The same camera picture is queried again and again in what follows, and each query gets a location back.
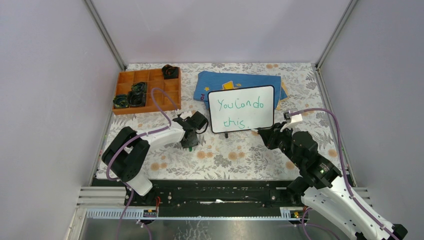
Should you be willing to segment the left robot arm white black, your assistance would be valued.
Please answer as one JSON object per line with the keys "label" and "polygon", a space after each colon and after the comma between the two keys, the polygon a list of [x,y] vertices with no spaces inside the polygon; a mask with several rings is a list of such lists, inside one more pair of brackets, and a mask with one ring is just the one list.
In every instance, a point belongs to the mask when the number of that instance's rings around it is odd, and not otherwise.
{"label": "left robot arm white black", "polygon": [[144,206],[155,200],[153,184],[142,173],[148,153],[174,143],[183,149],[195,147],[200,143],[201,130],[206,130],[209,125],[208,119],[199,111],[183,112],[167,120],[168,124],[142,133],[129,126],[122,128],[101,156],[101,161],[107,165],[106,177],[126,184]]}

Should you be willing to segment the white board with black frame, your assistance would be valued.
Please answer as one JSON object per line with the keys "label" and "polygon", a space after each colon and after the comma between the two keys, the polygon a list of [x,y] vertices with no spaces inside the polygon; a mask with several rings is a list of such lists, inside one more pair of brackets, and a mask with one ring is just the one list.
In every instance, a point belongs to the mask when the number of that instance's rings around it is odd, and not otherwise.
{"label": "white board with black frame", "polygon": [[269,128],[274,124],[272,85],[212,91],[207,97],[214,134]]}

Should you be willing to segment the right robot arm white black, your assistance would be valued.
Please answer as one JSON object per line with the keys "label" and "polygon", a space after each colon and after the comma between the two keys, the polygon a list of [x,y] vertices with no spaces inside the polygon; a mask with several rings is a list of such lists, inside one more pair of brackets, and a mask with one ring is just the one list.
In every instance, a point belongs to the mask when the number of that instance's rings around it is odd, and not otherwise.
{"label": "right robot arm white black", "polygon": [[319,154],[307,131],[294,132],[276,123],[259,129],[264,145],[279,149],[298,168],[300,176],[288,186],[287,201],[302,203],[337,226],[351,240],[403,240],[408,231],[378,214],[345,181],[342,172]]}

